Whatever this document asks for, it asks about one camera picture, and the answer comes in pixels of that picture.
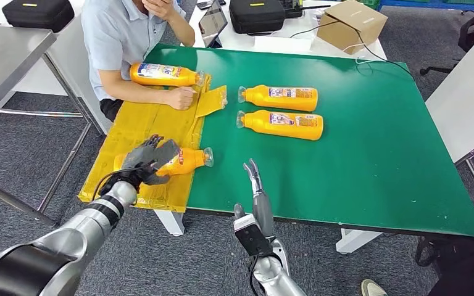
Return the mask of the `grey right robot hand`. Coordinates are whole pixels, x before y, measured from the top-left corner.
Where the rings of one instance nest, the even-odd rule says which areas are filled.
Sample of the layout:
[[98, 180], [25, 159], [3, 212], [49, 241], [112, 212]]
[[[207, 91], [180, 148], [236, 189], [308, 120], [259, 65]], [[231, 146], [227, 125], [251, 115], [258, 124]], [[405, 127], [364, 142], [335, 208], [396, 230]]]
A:
[[[262, 235], [268, 239], [269, 242], [273, 242], [276, 239], [273, 227], [273, 213], [270, 199], [264, 190], [262, 180], [260, 177], [259, 169], [253, 161], [249, 159], [248, 163], [243, 164], [244, 169], [247, 171], [252, 186], [253, 194], [253, 205], [252, 214], [255, 222], [262, 231]], [[236, 203], [234, 206], [234, 214], [236, 220], [234, 221], [235, 234], [240, 243], [243, 245], [251, 244], [253, 240], [250, 239], [250, 235], [244, 229], [251, 225], [251, 218], [245, 215], [244, 209], [241, 204]]]

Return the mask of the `person's right hand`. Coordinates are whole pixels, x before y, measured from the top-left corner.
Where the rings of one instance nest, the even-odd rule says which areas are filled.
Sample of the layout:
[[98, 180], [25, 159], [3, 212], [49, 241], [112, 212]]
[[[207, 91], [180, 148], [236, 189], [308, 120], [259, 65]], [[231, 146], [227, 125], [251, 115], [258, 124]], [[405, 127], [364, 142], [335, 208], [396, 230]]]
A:
[[166, 90], [164, 103], [176, 110], [187, 110], [191, 107], [196, 93], [193, 88], [185, 86]]

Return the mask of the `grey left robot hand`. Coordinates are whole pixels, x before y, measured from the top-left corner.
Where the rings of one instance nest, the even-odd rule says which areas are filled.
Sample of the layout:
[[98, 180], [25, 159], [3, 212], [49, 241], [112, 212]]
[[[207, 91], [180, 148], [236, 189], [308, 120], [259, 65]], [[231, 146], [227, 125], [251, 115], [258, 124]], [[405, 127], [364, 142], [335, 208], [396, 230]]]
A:
[[149, 186], [166, 184], [169, 176], [158, 176], [156, 172], [170, 160], [172, 149], [166, 144], [159, 145], [163, 136], [153, 134], [125, 157], [121, 169], [121, 180], [130, 183], [136, 189], [140, 184]]

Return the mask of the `person's left hand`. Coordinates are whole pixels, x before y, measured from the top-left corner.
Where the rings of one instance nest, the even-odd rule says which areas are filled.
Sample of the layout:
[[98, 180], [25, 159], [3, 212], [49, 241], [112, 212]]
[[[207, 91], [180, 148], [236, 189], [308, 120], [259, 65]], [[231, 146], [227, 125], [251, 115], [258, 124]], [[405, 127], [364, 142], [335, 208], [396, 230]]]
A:
[[158, 18], [169, 21], [177, 15], [172, 1], [165, 0], [142, 0], [144, 8]]

